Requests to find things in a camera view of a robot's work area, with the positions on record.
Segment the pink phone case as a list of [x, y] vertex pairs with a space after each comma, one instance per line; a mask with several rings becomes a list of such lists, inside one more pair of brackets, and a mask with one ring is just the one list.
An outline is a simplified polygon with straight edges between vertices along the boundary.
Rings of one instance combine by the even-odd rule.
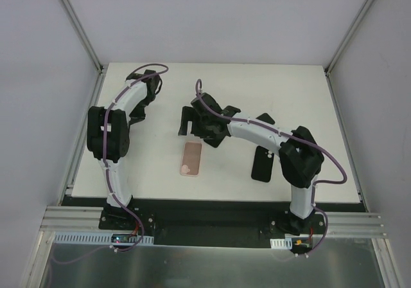
[[196, 177], [199, 174], [201, 154], [202, 144], [200, 142], [185, 142], [180, 165], [182, 176]]

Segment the black phone case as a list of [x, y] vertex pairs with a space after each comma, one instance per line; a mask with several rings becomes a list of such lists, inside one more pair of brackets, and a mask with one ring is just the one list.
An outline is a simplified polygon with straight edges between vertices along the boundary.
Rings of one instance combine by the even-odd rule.
[[255, 181], [269, 183], [272, 177], [273, 165], [274, 154], [266, 148], [257, 146], [254, 153], [251, 178]]

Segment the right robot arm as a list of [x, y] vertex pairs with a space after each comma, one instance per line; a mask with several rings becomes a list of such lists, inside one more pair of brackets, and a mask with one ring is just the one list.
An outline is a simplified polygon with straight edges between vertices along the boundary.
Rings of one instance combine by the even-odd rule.
[[182, 108], [180, 136], [192, 134], [216, 148], [226, 137], [239, 138], [267, 149], [279, 158], [282, 175], [291, 186], [287, 216], [277, 221], [285, 233], [300, 235], [312, 225], [314, 183], [324, 156], [316, 149], [310, 131], [298, 127], [291, 133], [259, 118], [249, 118], [234, 106], [221, 108], [208, 93], [202, 93]]

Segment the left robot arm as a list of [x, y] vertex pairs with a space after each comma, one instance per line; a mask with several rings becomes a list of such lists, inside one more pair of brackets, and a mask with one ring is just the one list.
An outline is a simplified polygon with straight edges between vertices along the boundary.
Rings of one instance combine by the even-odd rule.
[[107, 105], [94, 105], [87, 112], [87, 149], [98, 160], [107, 188], [102, 217], [113, 220], [123, 230], [139, 222], [130, 209], [132, 194], [125, 164], [130, 128], [145, 120], [145, 108], [155, 100], [161, 87], [160, 73], [135, 70]]

